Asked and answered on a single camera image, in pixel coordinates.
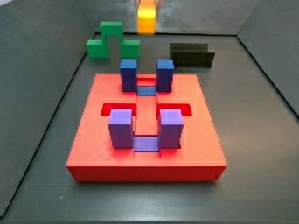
gray floor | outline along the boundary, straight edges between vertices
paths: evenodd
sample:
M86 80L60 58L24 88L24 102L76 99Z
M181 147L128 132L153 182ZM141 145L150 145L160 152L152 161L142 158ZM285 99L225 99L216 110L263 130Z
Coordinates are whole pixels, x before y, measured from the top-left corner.
M72 180L64 164L94 74L117 72L113 49L110 59L82 61L4 221L299 221L297 120L237 39L125 37L141 40L140 73L166 59L170 42L209 43L212 69L193 72L228 169L214 183Z

gray wall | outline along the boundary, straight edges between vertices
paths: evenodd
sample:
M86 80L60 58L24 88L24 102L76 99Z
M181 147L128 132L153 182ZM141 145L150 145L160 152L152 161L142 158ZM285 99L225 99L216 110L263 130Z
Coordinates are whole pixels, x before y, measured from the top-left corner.
M122 21L124 31L136 32L132 0L77 0L94 32L98 22ZM260 0L162 0L156 32L237 35Z
M92 35L76 0L13 0L0 7L0 216Z
M237 38L299 115L297 12L297 0L263 0Z

purple block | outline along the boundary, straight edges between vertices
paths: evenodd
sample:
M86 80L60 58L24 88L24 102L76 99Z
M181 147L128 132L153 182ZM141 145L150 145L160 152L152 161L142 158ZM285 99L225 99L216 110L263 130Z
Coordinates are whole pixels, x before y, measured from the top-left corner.
M182 125L182 112L178 108L160 109L161 124L180 124Z
M132 124L132 113L130 108L112 108L108 124Z
M137 152L157 152L157 136L134 136L133 148Z
M133 148L133 122L130 108L112 108L108 130L114 149Z
M178 149L182 133L182 114L177 108L160 110L158 149Z

dark gray surface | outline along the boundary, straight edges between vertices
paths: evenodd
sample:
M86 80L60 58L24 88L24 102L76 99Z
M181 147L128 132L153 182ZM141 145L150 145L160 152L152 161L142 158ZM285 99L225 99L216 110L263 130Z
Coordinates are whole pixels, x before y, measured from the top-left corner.
M94 32L100 21L121 21L136 32L134 0L77 0ZM237 35L260 0L160 0L157 33Z
M297 0L263 0L237 38L299 115L297 10Z
M0 216L92 37L74 0L0 7Z
M140 73L168 58L170 42L216 52L212 69L178 72L198 74L228 169L214 183L72 180L64 165L92 80L118 68L112 47L110 59L82 61L4 221L299 221L297 120L237 39L126 37L141 40Z

orange block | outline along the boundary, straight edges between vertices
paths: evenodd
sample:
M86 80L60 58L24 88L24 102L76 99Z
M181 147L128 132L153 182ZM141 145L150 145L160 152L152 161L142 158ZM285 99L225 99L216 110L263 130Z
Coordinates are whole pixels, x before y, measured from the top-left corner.
M118 87L118 92L112 90L112 87ZM146 105L144 100L138 101L134 94L121 93L118 75L96 76L66 162L74 180L210 181L218 179L226 161L196 75L176 74L172 92L158 93L154 100L161 104L190 105L190 116L182 118L181 148L161 149L160 153L133 153L133 149L114 150L108 133L108 116L100 116L102 103L109 101L136 103L134 129L140 134L146 129L138 125L141 123L148 125L149 119L150 122L156 121L156 111L152 100Z
M154 0L140 0L137 8L137 33L154 34Z

